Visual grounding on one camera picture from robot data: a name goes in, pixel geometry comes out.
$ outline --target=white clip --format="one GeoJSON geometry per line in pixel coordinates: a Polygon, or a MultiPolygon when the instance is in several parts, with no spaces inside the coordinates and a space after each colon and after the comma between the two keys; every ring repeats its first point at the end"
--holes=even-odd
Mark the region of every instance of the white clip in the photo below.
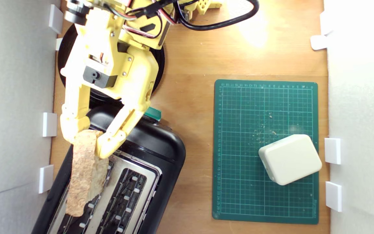
{"type": "Polygon", "coordinates": [[[333,16],[328,11],[319,15],[321,35],[311,36],[311,48],[313,50],[326,49],[328,47],[327,35],[334,30],[333,16]]]}
{"type": "Polygon", "coordinates": [[[324,35],[311,36],[311,48],[313,50],[326,49],[328,46],[327,37],[324,35]]]}
{"type": "Polygon", "coordinates": [[[340,165],[341,151],[340,151],[340,139],[338,138],[325,138],[324,139],[324,151],[325,161],[327,163],[333,163],[340,165]]]}
{"type": "Polygon", "coordinates": [[[337,212],[342,211],[342,186],[327,181],[325,183],[325,205],[337,212]]]}
{"type": "Polygon", "coordinates": [[[49,27],[57,34],[61,34],[61,28],[63,26],[63,12],[59,10],[56,5],[51,4],[50,6],[50,18],[49,27]]]}
{"type": "Polygon", "coordinates": [[[43,137],[57,136],[57,114],[43,113],[43,137]]]}
{"type": "Polygon", "coordinates": [[[40,179],[38,186],[38,193],[43,193],[49,190],[53,185],[54,166],[48,165],[40,168],[40,179]]]}

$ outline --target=white panel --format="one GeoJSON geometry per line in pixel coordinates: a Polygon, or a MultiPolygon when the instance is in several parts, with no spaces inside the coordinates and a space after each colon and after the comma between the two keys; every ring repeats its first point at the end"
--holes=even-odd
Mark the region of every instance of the white panel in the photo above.
{"type": "Polygon", "coordinates": [[[61,33],[63,25],[63,12],[58,9],[54,4],[50,6],[49,27],[57,34],[61,33]]]}
{"type": "Polygon", "coordinates": [[[330,181],[325,183],[325,205],[337,212],[342,211],[342,187],[330,181]]]}
{"type": "Polygon", "coordinates": [[[31,232],[47,197],[38,194],[37,187],[33,182],[0,193],[0,233],[31,232]]]}
{"type": "Polygon", "coordinates": [[[57,136],[57,114],[43,113],[43,137],[57,136]]]}
{"type": "Polygon", "coordinates": [[[338,138],[324,139],[325,161],[327,163],[341,164],[341,146],[338,138]]]}
{"type": "MultiPolygon", "coordinates": [[[[52,3],[59,0],[0,1],[0,192],[35,183],[39,168],[49,164],[51,138],[41,134],[42,113],[53,110],[56,33],[47,26],[52,3]]],[[[37,185],[27,193],[36,196],[37,185]]],[[[1,204],[14,205],[0,207],[1,222],[29,225],[41,206],[28,198],[4,197],[1,204]],[[4,212],[17,216],[10,220],[4,212]]]]}
{"type": "Polygon", "coordinates": [[[374,216],[352,208],[331,210],[331,234],[374,234],[374,216]]]}
{"type": "Polygon", "coordinates": [[[48,191],[53,185],[54,165],[48,165],[40,168],[40,180],[38,193],[48,191]]]}
{"type": "Polygon", "coordinates": [[[326,0],[325,8],[338,22],[328,35],[329,133],[344,139],[342,165],[330,166],[344,188],[331,233],[374,233],[374,1],[326,0]]]}

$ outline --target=yellow robotic arm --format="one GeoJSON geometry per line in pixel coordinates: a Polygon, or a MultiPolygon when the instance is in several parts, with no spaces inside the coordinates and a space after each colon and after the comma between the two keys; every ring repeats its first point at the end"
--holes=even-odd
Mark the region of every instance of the yellow robotic arm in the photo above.
{"type": "Polygon", "coordinates": [[[171,24],[181,22],[193,30],[211,30],[232,25],[254,15],[220,24],[190,25],[192,11],[200,14],[220,7],[215,0],[66,0],[65,19],[75,23],[78,36],[61,74],[67,78],[66,97],[60,116],[64,139],[74,143],[78,132],[88,129],[90,89],[124,107],[96,142],[95,153],[109,157],[150,106],[158,64],[149,51],[161,49],[171,24]]]}

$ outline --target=grid lines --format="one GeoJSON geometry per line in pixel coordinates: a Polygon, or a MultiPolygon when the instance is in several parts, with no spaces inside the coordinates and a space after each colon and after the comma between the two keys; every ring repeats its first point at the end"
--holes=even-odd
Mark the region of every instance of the grid lines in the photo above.
{"type": "Polygon", "coordinates": [[[272,182],[258,150],[292,134],[318,148],[315,83],[218,80],[215,84],[214,203],[217,219],[318,222],[318,174],[272,182]]]}

